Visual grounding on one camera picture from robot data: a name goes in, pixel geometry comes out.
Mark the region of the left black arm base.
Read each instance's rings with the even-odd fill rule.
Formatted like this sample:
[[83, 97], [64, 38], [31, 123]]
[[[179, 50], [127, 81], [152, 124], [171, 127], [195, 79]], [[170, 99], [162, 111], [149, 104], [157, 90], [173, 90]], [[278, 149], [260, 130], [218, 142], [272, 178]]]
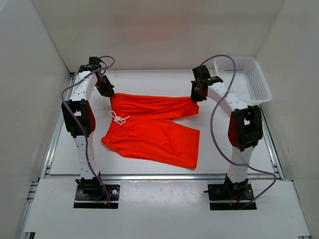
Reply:
[[76, 179], [73, 208], [75, 209], [117, 209], [119, 206], [120, 185], [102, 186], [96, 178]]

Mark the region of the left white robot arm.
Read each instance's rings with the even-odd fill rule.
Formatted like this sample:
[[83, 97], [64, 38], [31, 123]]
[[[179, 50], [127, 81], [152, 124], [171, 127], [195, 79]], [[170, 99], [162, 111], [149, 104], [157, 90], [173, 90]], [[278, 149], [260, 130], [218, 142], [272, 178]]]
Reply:
[[94, 89], [103, 97], [115, 96], [114, 85], [105, 75], [114, 63], [112, 56], [90, 57], [88, 64], [80, 66], [74, 83], [60, 96], [66, 130], [71, 134], [79, 155], [81, 174], [77, 183], [87, 188], [88, 195], [93, 199], [103, 197], [105, 188], [94, 155], [92, 139], [96, 121], [90, 99]]

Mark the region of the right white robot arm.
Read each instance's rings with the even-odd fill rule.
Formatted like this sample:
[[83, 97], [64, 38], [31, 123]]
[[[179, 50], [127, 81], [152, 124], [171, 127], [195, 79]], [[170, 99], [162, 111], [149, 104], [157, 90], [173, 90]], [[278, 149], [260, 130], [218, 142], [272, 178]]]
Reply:
[[261, 110], [250, 106], [231, 93], [217, 76], [212, 77], [205, 65], [192, 69], [191, 99], [202, 102], [210, 98], [230, 117], [228, 139], [232, 145], [230, 167], [225, 176], [224, 194], [235, 199], [248, 184], [247, 171], [253, 150], [263, 137]]

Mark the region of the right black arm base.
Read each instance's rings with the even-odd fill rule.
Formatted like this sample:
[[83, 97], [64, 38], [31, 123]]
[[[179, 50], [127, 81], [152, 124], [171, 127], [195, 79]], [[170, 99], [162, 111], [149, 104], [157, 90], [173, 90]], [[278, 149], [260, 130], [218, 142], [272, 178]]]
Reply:
[[207, 190], [211, 211], [256, 210], [252, 185], [245, 179], [233, 183], [225, 175], [223, 184], [208, 184]]

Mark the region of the orange shorts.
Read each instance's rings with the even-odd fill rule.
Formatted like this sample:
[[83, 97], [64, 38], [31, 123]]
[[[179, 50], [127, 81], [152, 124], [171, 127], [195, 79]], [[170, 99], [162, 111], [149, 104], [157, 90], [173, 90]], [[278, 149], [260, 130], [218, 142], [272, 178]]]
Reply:
[[101, 142], [122, 157], [153, 160], [195, 169], [200, 131], [175, 123], [199, 113], [190, 97], [116, 93], [110, 99], [111, 123]]

